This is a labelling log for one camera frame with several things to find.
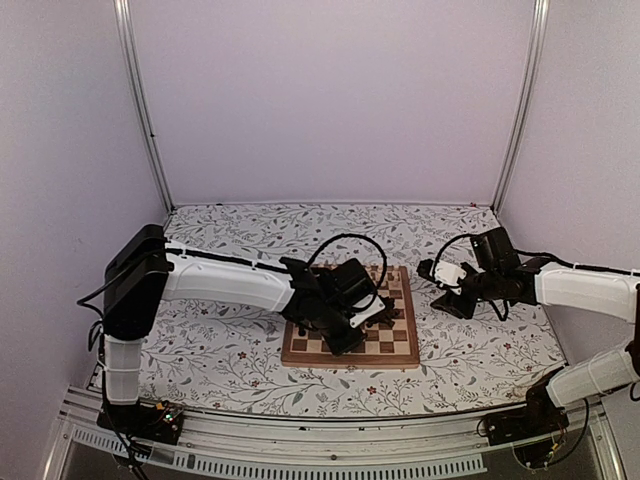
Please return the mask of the wooden chess board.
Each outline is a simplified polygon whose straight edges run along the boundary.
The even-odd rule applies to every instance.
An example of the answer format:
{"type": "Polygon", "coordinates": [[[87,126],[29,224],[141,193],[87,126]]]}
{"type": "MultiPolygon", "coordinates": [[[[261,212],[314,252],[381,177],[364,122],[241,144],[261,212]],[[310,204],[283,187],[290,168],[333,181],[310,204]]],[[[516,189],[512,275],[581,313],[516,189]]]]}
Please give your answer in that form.
{"type": "Polygon", "coordinates": [[[333,355],[317,332],[298,335],[298,329],[288,323],[281,348],[281,363],[285,367],[320,369],[416,369],[420,364],[418,335],[411,296],[408,270],[401,269],[402,284],[398,289],[380,290],[384,297],[395,300],[398,310],[392,329],[381,324],[364,327],[365,341],[352,352],[333,355]]]}

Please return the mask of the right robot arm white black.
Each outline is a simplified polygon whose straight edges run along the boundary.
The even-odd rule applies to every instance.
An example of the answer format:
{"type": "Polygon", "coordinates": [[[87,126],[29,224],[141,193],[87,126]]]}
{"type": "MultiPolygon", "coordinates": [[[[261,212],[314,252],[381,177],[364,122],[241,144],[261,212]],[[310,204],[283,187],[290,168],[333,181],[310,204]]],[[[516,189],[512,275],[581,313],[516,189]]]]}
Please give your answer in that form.
{"type": "Polygon", "coordinates": [[[504,321],[510,308],[528,305],[571,321],[584,317],[588,326],[598,320],[615,324],[602,341],[582,334],[587,343],[584,355],[528,389],[527,406],[516,421],[524,435],[539,435],[554,422],[556,410],[638,385],[638,270],[571,263],[551,253],[524,251],[502,227],[463,237],[470,243],[473,264],[447,262],[438,251],[417,268],[420,277],[443,292],[433,301],[434,309],[470,319],[477,304],[486,302],[504,321]]]}

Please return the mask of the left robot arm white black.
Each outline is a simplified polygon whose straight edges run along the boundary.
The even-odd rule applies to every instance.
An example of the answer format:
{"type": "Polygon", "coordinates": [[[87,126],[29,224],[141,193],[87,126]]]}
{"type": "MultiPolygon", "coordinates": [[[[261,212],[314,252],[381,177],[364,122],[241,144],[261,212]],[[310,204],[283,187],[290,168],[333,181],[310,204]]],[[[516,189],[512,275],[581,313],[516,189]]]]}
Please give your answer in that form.
{"type": "Polygon", "coordinates": [[[356,259],[336,267],[288,257],[262,262],[191,248],[149,224],[108,264],[103,285],[77,304],[90,309],[96,297],[103,301],[96,312],[108,412],[126,433],[138,434],[149,423],[138,404],[142,344],[161,302],[203,300],[276,312],[319,332],[340,356],[363,342],[364,324],[384,310],[379,288],[356,259]]]}

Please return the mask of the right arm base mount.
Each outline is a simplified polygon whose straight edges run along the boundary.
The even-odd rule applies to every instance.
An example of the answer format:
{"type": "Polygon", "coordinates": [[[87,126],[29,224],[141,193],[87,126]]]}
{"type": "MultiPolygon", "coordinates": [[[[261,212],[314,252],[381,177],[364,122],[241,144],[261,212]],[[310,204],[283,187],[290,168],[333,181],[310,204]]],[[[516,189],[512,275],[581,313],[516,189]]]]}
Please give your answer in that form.
{"type": "Polygon", "coordinates": [[[518,462],[530,469],[545,468],[552,463],[569,426],[565,409],[556,407],[546,391],[552,375],[557,372],[545,375],[527,390],[524,406],[487,414],[478,424],[482,430],[477,429],[477,433],[486,437],[491,446],[559,432],[559,440],[547,438],[515,449],[518,462]]]}

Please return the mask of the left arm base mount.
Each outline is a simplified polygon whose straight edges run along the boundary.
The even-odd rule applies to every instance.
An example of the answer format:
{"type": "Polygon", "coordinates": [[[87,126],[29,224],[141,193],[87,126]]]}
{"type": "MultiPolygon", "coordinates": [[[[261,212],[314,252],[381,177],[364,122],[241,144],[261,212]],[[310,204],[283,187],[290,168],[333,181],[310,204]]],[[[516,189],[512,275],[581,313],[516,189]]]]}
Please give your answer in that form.
{"type": "Polygon", "coordinates": [[[185,407],[167,400],[154,405],[137,401],[115,405],[104,401],[97,425],[123,436],[176,445],[182,433],[185,407]]]}

